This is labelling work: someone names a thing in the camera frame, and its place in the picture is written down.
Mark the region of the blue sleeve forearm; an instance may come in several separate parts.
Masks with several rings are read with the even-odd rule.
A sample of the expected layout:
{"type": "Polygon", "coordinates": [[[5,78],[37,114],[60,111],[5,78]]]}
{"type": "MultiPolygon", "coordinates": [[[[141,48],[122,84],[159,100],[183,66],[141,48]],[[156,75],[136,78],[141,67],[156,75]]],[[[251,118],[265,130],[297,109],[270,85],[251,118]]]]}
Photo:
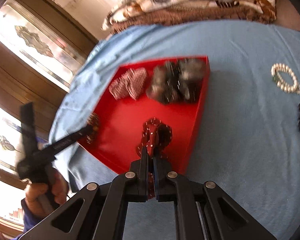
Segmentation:
{"type": "Polygon", "coordinates": [[[42,218],[35,216],[30,211],[30,209],[26,204],[25,198],[21,200],[21,206],[24,212],[24,230],[21,235],[13,238],[13,240],[18,240],[23,234],[27,233],[29,230],[31,230],[34,226],[36,226],[38,223],[40,223],[43,220],[42,218]]]}

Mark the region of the left hand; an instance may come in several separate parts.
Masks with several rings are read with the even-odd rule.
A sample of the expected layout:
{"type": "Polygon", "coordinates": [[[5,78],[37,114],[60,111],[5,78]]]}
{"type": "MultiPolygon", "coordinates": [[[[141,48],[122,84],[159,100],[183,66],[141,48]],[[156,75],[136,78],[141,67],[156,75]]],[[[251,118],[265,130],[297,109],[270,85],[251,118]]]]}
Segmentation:
{"type": "Polygon", "coordinates": [[[53,168],[54,183],[49,186],[44,183],[30,183],[25,189],[25,203],[29,210],[38,218],[45,218],[53,212],[49,208],[50,201],[47,193],[52,193],[52,198],[58,206],[66,202],[69,186],[64,177],[53,168]]]}

